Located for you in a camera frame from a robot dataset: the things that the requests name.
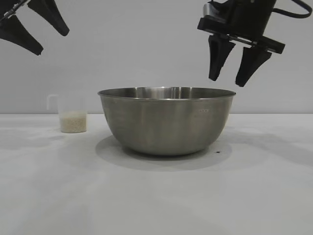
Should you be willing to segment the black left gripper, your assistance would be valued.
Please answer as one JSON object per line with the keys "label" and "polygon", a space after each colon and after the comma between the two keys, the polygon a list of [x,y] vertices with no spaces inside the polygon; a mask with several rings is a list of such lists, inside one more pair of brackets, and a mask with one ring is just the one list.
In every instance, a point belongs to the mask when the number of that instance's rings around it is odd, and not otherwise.
{"label": "black left gripper", "polygon": [[[12,16],[24,5],[24,0],[0,0],[0,38],[26,50],[41,55],[42,45],[25,29],[17,16]],[[69,34],[69,28],[62,18],[54,0],[30,0],[28,7],[44,18],[62,36]]]}

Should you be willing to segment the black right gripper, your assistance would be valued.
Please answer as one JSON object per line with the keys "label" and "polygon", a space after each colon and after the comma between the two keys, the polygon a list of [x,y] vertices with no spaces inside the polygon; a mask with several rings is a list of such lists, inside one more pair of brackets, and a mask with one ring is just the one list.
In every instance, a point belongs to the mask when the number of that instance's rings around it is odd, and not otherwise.
{"label": "black right gripper", "polygon": [[[275,4],[274,0],[226,0],[224,2],[211,0],[203,6],[203,16],[198,23],[198,30],[227,35],[232,40],[257,46],[243,48],[242,60],[235,80],[235,84],[239,87],[244,87],[259,67],[271,58],[271,52],[283,53],[285,44],[264,36]],[[236,44],[219,35],[210,35],[208,42],[209,79],[216,81]]]}

